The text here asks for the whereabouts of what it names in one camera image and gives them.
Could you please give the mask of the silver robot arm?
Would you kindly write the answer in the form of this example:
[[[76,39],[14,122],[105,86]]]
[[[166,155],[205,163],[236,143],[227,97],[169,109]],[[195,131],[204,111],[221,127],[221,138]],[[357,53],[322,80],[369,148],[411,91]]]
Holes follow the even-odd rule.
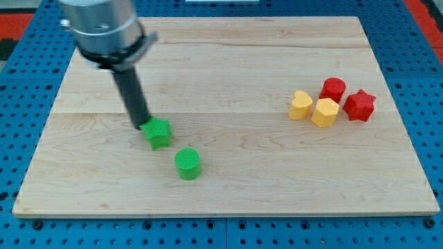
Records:
[[[73,33],[81,55],[116,72],[134,66],[158,40],[145,33],[132,0],[59,0],[62,27]]]

